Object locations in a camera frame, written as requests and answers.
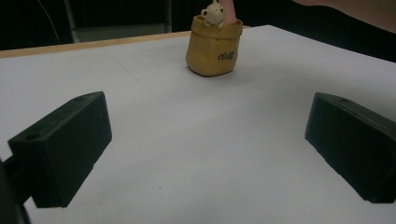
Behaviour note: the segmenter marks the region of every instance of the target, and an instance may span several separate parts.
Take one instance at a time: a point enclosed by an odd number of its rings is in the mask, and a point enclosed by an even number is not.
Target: dark green block
[[[9,140],[37,207],[66,207],[111,141],[102,92],[79,96]]]
[[[396,198],[396,123],[342,97],[316,93],[305,139],[371,203]]]

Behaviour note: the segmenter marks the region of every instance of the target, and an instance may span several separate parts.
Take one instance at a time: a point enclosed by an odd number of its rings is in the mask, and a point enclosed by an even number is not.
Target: toy figure
[[[201,11],[201,16],[205,19],[205,26],[209,27],[214,24],[221,29],[224,26],[225,13],[224,6],[219,3],[219,0],[213,0],[212,4]]]

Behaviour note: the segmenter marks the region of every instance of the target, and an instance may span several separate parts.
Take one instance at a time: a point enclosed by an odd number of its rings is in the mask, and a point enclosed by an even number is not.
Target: pink object
[[[219,0],[225,8],[225,24],[236,23],[235,8],[233,7],[233,0]]]

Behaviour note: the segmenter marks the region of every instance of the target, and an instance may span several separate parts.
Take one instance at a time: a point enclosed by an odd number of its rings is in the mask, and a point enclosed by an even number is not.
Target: sack figurine
[[[204,25],[207,27],[214,24],[221,29],[224,26],[225,9],[219,0],[213,0],[212,4],[201,11],[201,16],[205,19]]]

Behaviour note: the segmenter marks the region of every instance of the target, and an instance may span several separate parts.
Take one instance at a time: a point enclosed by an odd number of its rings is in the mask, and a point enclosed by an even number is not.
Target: white table
[[[104,91],[113,141],[67,208],[38,223],[395,223],[304,140],[315,92],[396,120],[396,64],[271,26],[241,36],[234,71],[199,77],[187,36],[0,60],[7,140],[68,100]]]

